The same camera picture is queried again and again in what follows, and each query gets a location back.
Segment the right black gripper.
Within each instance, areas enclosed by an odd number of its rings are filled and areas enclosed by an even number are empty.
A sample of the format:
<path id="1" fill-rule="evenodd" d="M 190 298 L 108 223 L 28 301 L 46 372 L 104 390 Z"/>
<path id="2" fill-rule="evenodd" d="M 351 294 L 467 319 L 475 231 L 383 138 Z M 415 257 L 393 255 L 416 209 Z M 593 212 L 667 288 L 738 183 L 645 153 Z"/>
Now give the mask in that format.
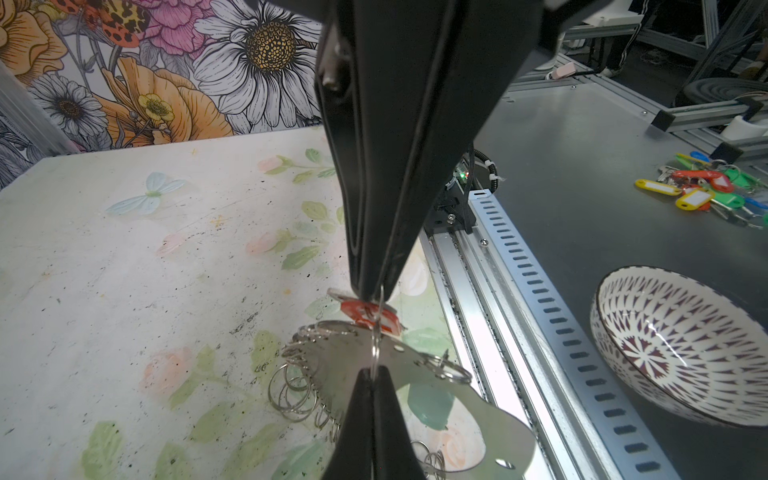
<path id="1" fill-rule="evenodd" d="M 371 295 L 388 295 L 440 187 L 522 66 L 604 1 L 282 1 L 371 66 Z"/>

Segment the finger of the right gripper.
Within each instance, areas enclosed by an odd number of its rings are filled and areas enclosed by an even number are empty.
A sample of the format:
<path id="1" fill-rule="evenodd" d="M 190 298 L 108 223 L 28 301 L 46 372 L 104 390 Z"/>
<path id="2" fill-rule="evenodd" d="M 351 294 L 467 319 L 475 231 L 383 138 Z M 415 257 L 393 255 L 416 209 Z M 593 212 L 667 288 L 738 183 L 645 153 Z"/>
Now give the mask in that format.
<path id="1" fill-rule="evenodd" d="M 388 296 L 465 137 L 455 90 L 461 1 L 333 1 L 317 93 L 342 188 L 350 280 Z"/>

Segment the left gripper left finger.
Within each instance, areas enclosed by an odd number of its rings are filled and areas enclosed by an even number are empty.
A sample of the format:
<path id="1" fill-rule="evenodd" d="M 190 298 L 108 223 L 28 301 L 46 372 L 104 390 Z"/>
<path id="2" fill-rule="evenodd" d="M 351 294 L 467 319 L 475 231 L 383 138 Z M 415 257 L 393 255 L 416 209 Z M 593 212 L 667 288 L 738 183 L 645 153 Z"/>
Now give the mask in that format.
<path id="1" fill-rule="evenodd" d="M 322 480 L 369 480 L 373 461 L 373 397 L 368 369 L 358 372 L 336 447 Z"/>

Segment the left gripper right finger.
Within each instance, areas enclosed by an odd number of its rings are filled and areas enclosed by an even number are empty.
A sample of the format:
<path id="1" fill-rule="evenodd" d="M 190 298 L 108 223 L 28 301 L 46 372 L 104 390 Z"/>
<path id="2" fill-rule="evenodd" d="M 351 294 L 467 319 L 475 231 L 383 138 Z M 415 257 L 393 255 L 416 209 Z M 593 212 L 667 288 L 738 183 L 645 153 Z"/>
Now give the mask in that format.
<path id="1" fill-rule="evenodd" d="M 373 478 L 425 480 L 402 415 L 389 370 L 378 366 L 372 384 Z"/>

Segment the red key tag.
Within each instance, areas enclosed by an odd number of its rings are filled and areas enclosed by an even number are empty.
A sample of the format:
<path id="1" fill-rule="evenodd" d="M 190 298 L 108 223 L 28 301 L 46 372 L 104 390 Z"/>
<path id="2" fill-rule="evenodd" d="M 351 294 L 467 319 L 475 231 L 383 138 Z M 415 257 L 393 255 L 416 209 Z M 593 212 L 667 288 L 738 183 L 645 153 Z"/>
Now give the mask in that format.
<path id="1" fill-rule="evenodd" d="M 378 324 L 382 332 L 391 336 L 400 337 L 404 331 L 397 312 L 388 305 L 379 307 L 360 300 L 345 300 L 341 302 L 341 311 L 356 324 L 370 329 Z"/>

